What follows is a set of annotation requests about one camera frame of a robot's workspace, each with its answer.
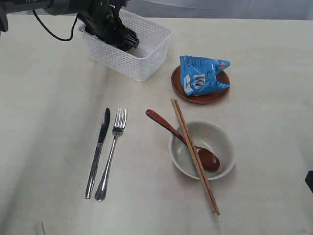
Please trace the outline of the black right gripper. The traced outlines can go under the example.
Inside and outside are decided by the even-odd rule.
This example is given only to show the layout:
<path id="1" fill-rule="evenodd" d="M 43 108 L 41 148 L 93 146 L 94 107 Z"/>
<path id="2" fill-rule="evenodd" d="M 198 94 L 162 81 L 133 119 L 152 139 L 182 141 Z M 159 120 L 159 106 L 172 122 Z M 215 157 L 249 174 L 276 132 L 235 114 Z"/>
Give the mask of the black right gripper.
<path id="1" fill-rule="evenodd" d="M 308 171 L 306 178 L 305 178 L 305 183 L 309 187 L 311 191 L 313 191 L 313 171 L 310 170 Z"/>

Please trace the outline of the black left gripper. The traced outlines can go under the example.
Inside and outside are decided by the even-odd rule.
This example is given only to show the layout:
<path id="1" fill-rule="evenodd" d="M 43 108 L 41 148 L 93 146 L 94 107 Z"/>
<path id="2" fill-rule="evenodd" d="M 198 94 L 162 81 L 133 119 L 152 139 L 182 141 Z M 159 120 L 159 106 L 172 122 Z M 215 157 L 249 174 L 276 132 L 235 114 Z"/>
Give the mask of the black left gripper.
<path id="1" fill-rule="evenodd" d="M 137 48 L 139 45 L 136 33 L 125 27 L 119 12 L 109 4 L 97 4 L 88 13 L 79 13 L 78 18 L 85 24 L 85 32 L 108 45 L 122 51 Z"/>

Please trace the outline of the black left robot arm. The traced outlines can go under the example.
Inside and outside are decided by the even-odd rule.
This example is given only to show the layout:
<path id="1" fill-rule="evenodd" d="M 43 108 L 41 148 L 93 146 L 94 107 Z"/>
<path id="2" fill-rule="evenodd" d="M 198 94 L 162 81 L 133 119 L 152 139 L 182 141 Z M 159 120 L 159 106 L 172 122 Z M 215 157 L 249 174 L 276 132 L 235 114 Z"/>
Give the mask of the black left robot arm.
<path id="1" fill-rule="evenodd" d="M 31 10 L 47 32 L 60 41 L 70 41 L 54 35 L 39 19 L 35 10 L 43 9 L 50 15 L 76 14 L 85 24 L 85 31 L 101 41 L 122 51 L 137 48 L 137 34 L 127 28 L 119 16 L 121 7 L 126 6 L 125 0 L 2 0 L 0 2 L 0 31 L 8 31 L 7 14 Z"/>

